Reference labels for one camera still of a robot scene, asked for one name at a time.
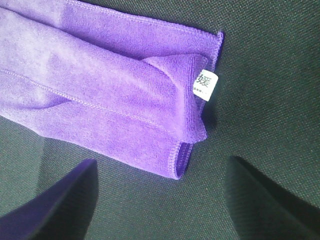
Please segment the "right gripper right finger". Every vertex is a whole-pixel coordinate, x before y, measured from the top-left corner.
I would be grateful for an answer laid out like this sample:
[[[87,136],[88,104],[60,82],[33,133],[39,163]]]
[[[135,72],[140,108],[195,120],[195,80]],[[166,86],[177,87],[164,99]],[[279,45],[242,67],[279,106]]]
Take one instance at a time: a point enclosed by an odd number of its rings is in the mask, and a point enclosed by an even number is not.
[[[224,198],[242,240],[318,240],[320,209],[284,189],[239,156],[230,156]]]

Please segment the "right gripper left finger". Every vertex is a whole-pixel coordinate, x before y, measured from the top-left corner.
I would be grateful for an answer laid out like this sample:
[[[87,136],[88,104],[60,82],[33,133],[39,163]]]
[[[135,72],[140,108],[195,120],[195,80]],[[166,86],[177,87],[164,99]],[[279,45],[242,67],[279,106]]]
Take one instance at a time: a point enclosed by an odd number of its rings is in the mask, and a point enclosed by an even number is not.
[[[2,240],[83,240],[98,200],[98,166],[85,159],[39,196],[0,218]]]

